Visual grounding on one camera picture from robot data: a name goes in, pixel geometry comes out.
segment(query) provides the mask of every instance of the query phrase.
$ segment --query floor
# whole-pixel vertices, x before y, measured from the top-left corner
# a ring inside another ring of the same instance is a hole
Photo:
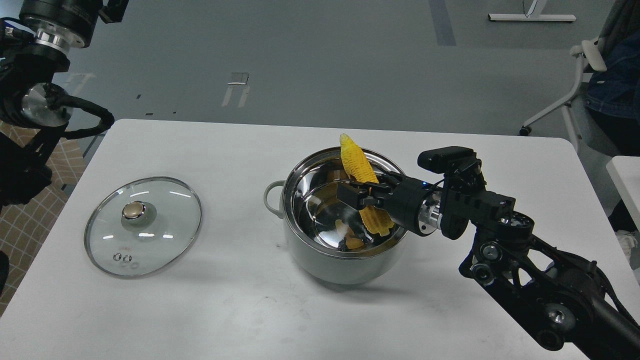
[[[16,16],[21,1],[5,3],[0,15]],[[98,23],[54,82],[116,119],[517,135],[569,91],[569,48],[596,37],[611,6],[551,0],[544,13],[577,21],[488,21],[525,3],[136,0],[121,24]],[[230,87],[243,79],[233,73],[248,73],[246,85]],[[70,127],[94,123],[76,111]],[[559,112],[531,136],[566,138]],[[81,140],[87,161],[101,141]],[[609,213],[620,199],[610,157],[579,155]]]

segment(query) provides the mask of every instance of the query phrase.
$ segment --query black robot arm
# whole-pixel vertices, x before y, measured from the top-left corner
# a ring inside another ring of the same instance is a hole
[[[514,211],[514,198],[486,190],[472,149],[425,151],[418,165],[443,174],[442,187],[389,172],[380,184],[339,184],[338,199],[355,209],[384,209],[421,236],[440,229],[455,240],[471,222],[476,234],[460,274],[475,279],[538,344],[559,350],[572,342],[591,359],[640,359],[640,327],[596,262],[533,235],[533,219]],[[527,256],[531,250],[551,264],[536,267]]]
[[[0,211],[26,204],[51,184],[45,165],[60,138],[97,135],[114,123],[113,115],[90,101],[71,96],[51,83],[56,72],[69,69],[72,47],[88,47],[98,17],[120,22],[128,0],[25,0],[19,19],[0,19],[0,120],[39,129],[21,147],[0,133]],[[33,33],[16,28],[27,26]],[[65,131],[73,108],[100,118],[89,129]]]

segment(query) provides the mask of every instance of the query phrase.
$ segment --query denim jacket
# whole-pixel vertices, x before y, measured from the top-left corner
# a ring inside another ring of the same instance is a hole
[[[616,45],[605,64],[607,71],[589,81],[585,106],[640,122],[640,31]]]

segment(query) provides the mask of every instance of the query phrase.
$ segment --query pot lid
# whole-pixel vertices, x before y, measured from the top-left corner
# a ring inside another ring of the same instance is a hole
[[[95,208],[84,247],[104,272],[144,275],[182,254],[195,240],[201,219],[200,199],[187,184],[148,177],[115,190]]]

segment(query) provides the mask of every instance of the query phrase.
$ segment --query desk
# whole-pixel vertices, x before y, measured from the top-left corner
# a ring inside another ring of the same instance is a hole
[[[262,193],[307,155],[338,145],[343,132],[429,182],[440,177],[416,165],[421,151],[475,149],[488,189],[517,198],[540,238],[597,259],[640,318],[640,288],[565,140],[119,120],[0,319],[2,358],[585,358],[572,344],[543,350],[459,275],[472,226],[456,241],[408,234],[398,263],[361,286],[332,286],[301,270]],[[154,275],[108,276],[84,251],[86,221],[110,192],[150,176],[176,177],[199,194],[200,235]]]
[[[618,193],[629,210],[629,215],[640,229],[640,158],[614,156],[607,164],[607,171]]]

